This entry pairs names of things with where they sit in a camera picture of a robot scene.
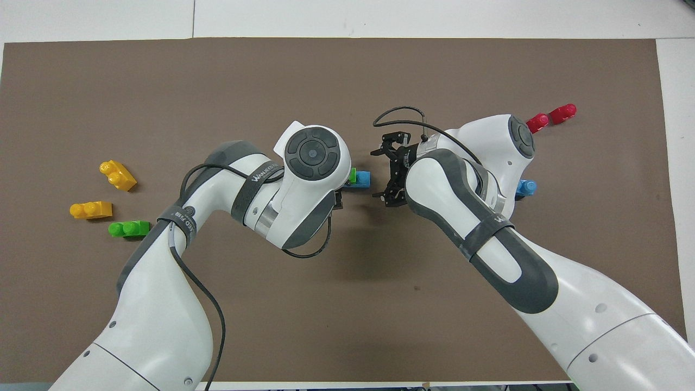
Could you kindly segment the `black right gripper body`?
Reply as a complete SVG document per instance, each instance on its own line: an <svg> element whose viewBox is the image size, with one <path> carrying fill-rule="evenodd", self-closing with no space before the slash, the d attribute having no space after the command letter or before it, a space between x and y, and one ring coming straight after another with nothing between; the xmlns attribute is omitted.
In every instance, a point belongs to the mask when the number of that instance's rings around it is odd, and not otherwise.
<svg viewBox="0 0 695 391"><path fill-rule="evenodd" d="M405 188L405 181L410 166L417 160L419 144L400 146L394 151L396 156L393 161L393 188L399 191Z"/></svg>

